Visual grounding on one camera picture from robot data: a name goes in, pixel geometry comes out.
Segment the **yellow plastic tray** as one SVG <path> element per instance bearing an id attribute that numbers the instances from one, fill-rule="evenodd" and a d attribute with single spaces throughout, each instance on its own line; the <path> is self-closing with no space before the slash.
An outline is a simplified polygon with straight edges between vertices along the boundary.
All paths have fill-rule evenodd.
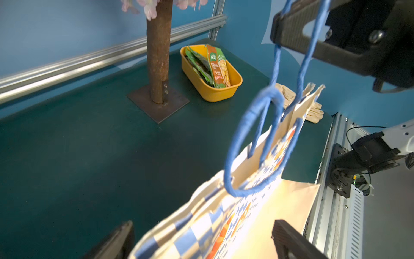
<path id="1" fill-rule="evenodd" d="M 204 56 L 208 60 L 208 52 L 206 49 L 206 45 L 188 45 L 190 46 L 194 51 L 198 52 L 202 56 Z M 230 77 L 230 87 L 227 88 L 214 88 L 213 86 L 209 86 L 194 70 L 191 63 L 187 60 L 187 57 L 185 55 L 185 48 L 187 46 L 183 47 L 180 50 L 180 54 L 182 57 L 182 70 L 185 73 L 185 75 L 188 77 L 188 79 L 191 81 L 195 89 L 198 91 L 198 93 L 201 95 L 201 97 L 211 103 L 222 101 L 225 99 L 229 99 L 233 97 L 233 95 L 236 93 L 239 86 L 241 86 L 243 82 L 243 78 L 240 75 L 240 73 L 233 67 L 233 65 L 226 59 L 227 62 L 227 69 L 229 72 Z"/>

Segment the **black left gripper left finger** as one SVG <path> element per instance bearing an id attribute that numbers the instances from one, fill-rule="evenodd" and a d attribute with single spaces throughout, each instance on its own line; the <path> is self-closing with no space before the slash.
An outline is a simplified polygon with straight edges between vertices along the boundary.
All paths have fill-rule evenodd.
<path id="1" fill-rule="evenodd" d="M 133 222 L 126 221 L 103 238 L 82 259 L 127 259 L 134 242 Z"/>

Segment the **beige work glove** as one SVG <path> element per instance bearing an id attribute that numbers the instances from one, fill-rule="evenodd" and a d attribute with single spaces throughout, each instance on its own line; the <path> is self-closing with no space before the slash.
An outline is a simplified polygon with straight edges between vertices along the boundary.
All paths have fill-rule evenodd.
<path id="1" fill-rule="evenodd" d="M 285 85 L 281 85 L 279 83 L 275 84 L 275 87 L 282 93 L 284 96 L 284 108 L 286 109 L 294 100 L 296 97 L 296 93 L 288 88 Z M 314 83 L 308 83 L 305 88 L 304 96 L 308 93 L 310 93 L 315 88 Z M 309 122 L 312 122 L 314 124 L 317 124 L 322 118 L 323 118 L 323 110 L 321 109 L 322 105 L 318 102 L 315 102 L 312 107 L 310 108 L 308 115 L 306 116 L 306 120 Z"/>

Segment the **green orange condiment packet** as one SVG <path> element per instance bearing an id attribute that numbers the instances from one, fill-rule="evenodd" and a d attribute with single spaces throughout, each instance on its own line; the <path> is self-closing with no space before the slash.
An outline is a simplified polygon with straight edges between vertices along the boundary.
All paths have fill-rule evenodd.
<path id="1" fill-rule="evenodd" d="M 227 62 L 222 50 L 208 44 L 206 45 L 206 49 L 213 78 L 213 87 L 218 89 L 230 87 Z"/>

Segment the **blue checkered paper bag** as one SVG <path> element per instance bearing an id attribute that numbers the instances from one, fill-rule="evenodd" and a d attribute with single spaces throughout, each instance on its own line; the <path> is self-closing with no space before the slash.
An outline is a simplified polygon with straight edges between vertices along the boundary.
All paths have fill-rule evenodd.
<path id="1" fill-rule="evenodd" d="M 284 95 L 277 88 L 277 51 L 271 82 L 243 114 L 223 170 L 144 235 L 129 254 L 131 259 L 223 259 L 237 248 L 280 183 L 306 115 L 322 91 L 305 84 L 304 77 L 330 4 L 320 1 L 316 5 L 317 16 L 292 103 L 285 106 Z"/>

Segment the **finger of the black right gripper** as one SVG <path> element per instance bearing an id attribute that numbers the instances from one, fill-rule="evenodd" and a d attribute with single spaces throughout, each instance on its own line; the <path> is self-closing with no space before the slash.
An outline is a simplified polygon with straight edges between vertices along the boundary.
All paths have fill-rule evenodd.
<path id="1" fill-rule="evenodd" d="M 376 84 L 414 87 L 413 1 L 330 1 L 328 13 L 313 58 Z"/>

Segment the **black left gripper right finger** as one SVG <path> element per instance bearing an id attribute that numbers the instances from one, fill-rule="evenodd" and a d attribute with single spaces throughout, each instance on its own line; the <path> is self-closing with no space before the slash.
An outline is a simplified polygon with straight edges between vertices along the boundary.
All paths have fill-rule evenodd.
<path id="1" fill-rule="evenodd" d="M 272 238 L 278 259 L 328 259 L 285 220 L 276 220 Z"/>

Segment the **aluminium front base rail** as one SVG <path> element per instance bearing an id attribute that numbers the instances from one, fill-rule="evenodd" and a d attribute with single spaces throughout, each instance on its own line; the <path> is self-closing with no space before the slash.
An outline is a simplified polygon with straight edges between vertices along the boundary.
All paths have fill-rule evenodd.
<path id="1" fill-rule="evenodd" d="M 325 145 L 316 183 L 320 185 L 304 235 L 329 259 L 361 259 L 364 196 L 351 187 L 345 198 L 328 185 L 329 163 L 335 144 L 350 148 L 345 134 L 354 123 L 337 113 Z"/>

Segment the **pink blossom artificial tree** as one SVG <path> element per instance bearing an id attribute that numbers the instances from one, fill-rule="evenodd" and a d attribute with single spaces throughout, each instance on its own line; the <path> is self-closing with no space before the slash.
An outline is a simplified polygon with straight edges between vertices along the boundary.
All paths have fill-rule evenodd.
<path id="1" fill-rule="evenodd" d="M 181 10 L 206 5 L 207 1 L 137 1 L 147 19 L 147 68 L 149 84 L 128 94 L 128 98 L 156 123 L 161 123 L 189 100 L 169 91 L 169 52 L 172 7 Z"/>

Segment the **aluminium back frame rail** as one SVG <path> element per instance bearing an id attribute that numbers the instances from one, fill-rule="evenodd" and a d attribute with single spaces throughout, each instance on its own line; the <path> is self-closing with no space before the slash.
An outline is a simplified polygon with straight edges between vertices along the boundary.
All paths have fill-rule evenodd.
<path id="1" fill-rule="evenodd" d="M 147 37 L 1 79 L 1 104 L 147 52 Z"/>

